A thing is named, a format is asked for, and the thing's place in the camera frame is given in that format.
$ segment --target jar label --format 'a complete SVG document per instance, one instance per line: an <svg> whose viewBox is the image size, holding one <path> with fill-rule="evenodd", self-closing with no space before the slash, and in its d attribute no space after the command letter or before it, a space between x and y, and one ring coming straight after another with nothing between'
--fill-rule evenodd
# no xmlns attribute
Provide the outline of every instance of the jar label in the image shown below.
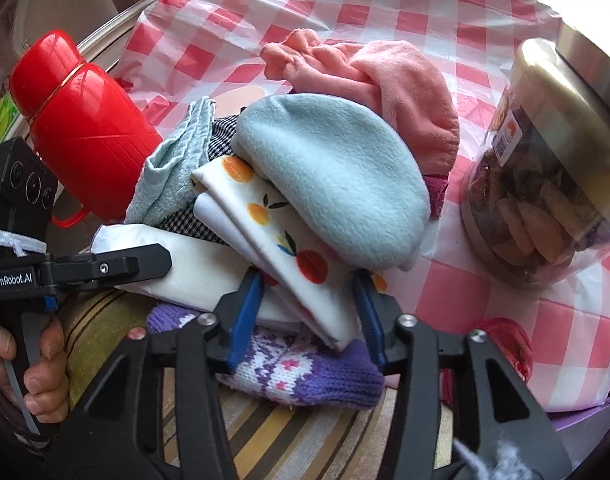
<svg viewBox="0 0 610 480"><path fill-rule="evenodd" d="M516 119L514 119L512 110L508 110L501 127L492 140L492 148L494 148L494 153L496 153L496 158L498 158L501 167L508 161L521 137L523 137L523 132Z"/></svg>

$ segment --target camera lens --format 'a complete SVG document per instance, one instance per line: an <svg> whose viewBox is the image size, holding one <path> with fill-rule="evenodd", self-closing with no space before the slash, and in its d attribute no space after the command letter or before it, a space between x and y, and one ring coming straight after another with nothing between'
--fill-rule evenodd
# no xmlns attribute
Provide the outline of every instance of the camera lens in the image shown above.
<svg viewBox="0 0 610 480"><path fill-rule="evenodd" d="M12 184L12 187L17 189L18 186L21 185L21 180L22 162L20 160L16 160L16 162L12 164L12 171L9 172L9 181Z"/></svg>
<svg viewBox="0 0 610 480"><path fill-rule="evenodd" d="M25 196L31 204L38 202L38 197L40 196L40 177L35 173L32 173L27 179Z"/></svg>
<svg viewBox="0 0 610 480"><path fill-rule="evenodd" d="M51 203L54 200L54 192L51 190L51 187L48 187L45 191L42 192L42 206L44 209L49 209L51 207Z"/></svg>

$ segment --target thermos handle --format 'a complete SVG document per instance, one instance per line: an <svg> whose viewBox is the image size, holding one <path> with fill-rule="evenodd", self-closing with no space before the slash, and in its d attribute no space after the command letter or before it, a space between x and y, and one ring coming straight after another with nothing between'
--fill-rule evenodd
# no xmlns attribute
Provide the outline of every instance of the thermos handle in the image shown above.
<svg viewBox="0 0 610 480"><path fill-rule="evenodd" d="M61 220L52 215L51 221L54 222L54 224L56 224L56 226L60 227L61 229L69 229L70 227L73 227L78 222L80 222L83 218L85 218L88 215L89 211L89 208L83 205L82 208L77 211L77 213L70 216L69 218Z"/></svg>

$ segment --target purple knitted glove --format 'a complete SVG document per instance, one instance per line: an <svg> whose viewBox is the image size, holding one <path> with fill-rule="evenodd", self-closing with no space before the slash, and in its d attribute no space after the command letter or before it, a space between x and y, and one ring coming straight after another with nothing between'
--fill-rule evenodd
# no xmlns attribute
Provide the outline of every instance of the purple knitted glove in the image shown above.
<svg viewBox="0 0 610 480"><path fill-rule="evenodd" d="M195 316L195 310L160 304L147 316L147 328L174 330ZM233 389L292 406L373 408L383 393L383 376L363 341L354 340L335 353L307 329L288 334L256 326L236 373L218 379Z"/></svg>

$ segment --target gold band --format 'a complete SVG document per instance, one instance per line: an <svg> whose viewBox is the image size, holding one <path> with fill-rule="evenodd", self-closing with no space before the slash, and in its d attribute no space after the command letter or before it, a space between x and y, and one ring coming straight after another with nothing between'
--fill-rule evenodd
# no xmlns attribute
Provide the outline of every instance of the gold band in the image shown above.
<svg viewBox="0 0 610 480"><path fill-rule="evenodd" d="M67 83L69 83L69 80L73 78L73 76L76 75L76 72L78 72L81 68L83 68L83 65L85 65L87 62L83 61L82 63L79 63L77 65L77 67L75 67L75 69L73 69L69 74L67 74L67 77L63 79L63 81L56 87L54 88L53 92L47 97L47 99L45 99L45 102L40 105L40 108L38 108L38 111L34 114L33 117L29 118L29 120L27 121L29 123L29 126L32 127L32 124L34 124L34 121L36 120L36 118L40 115L40 112L43 111L45 109L45 107L50 103L50 101L53 99L54 95L57 94L58 90L60 90L61 88L63 88Z"/></svg>

